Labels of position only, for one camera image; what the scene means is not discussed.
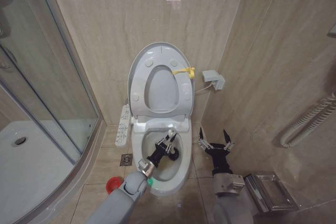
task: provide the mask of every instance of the white toilet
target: white toilet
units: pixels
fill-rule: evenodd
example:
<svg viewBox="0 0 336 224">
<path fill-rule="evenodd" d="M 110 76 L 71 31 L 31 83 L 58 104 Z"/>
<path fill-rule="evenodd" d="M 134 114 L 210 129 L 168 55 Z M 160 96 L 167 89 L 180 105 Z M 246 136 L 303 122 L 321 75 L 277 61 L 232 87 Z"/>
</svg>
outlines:
<svg viewBox="0 0 336 224">
<path fill-rule="evenodd" d="M 135 58 L 128 78 L 128 98 L 132 115 L 131 141 L 135 165 L 155 150 L 154 143 L 174 129 L 174 146 L 180 155 L 172 161 L 163 157 L 153 173 L 150 192 L 157 196 L 176 193 L 188 176 L 191 162 L 191 113 L 194 81 L 187 72 L 172 71 L 190 67 L 175 46 L 156 42 Z"/>
</svg>

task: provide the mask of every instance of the marble wall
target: marble wall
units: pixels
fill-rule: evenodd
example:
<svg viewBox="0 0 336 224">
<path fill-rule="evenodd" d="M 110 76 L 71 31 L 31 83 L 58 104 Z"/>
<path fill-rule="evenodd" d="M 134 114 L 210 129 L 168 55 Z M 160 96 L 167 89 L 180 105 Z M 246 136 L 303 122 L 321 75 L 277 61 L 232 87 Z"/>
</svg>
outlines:
<svg viewBox="0 0 336 224">
<path fill-rule="evenodd" d="M 202 71 L 217 69 L 240 0 L 57 0 L 107 124 L 119 123 L 133 59 L 146 45 L 179 47 Z M 200 121 L 209 92 L 195 99 Z"/>
<path fill-rule="evenodd" d="M 297 147 L 278 136 L 336 90 L 335 22 L 336 0 L 241 0 L 219 65 L 226 87 L 202 117 L 209 141 L 225 128 L 236 142 L 236 173 L 274 170 L 301 209 L 336 199 L 336 114 Z"/>
</svg>

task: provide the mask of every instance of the shower hose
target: shower hose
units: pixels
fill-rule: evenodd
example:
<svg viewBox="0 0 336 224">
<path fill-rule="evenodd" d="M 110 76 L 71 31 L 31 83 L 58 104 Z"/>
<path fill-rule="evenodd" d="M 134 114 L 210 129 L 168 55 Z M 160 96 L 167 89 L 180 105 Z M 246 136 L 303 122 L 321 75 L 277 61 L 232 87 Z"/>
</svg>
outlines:
<svg viewBox="0 0 336 224">
<path fill-rule="evenodd" d="M 336 110 L 336 91 L 330 96 L 319 101 L 311 111 L 302 116 L 297 122 L 289 126 L 289 129 L 284 132 L 280 138 L 280 144 L 285 147 L 293 147 L 298 145 L 306 136 L 313 132 L 332 112 Z M 291 140 L 288 140 L 298 128 L 303 129 L 296 134 Z"/>
</svg>

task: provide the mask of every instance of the bidet control panel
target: bidet control panel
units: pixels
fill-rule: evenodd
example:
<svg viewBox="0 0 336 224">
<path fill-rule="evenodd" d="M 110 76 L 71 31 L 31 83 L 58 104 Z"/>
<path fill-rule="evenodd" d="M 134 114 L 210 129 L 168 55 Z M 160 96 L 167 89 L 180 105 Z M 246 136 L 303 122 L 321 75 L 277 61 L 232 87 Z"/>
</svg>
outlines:
<svg viewBox="0 0 336 224">
<path fill-rule="evenodd" d="M 126 104 L 122 107 L 120 121 L 117 131 L 116 147 L 124 147 L 126 145 L 128 136 L 129 136 L 129 127 L 131 120 L 131 112 L 129 104 Z"/>
</svg>

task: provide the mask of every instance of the yellow cable tie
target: yellow cable tie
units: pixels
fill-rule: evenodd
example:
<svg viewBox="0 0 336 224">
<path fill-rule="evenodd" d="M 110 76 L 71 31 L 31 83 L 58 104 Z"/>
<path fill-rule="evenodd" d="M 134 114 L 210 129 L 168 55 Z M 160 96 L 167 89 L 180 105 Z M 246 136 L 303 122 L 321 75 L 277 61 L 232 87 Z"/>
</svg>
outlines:
<svg viewBox="0 0 336 224">
<path fill-rule="evenodd" d="M 185 72 L 188 73 L 190 79 L 193 79 L 195 77 L 195 68 L 183 68 L 180 70 L 175 70 L 172 71 L 172 74 L 185 73 Z"/>
</svg>

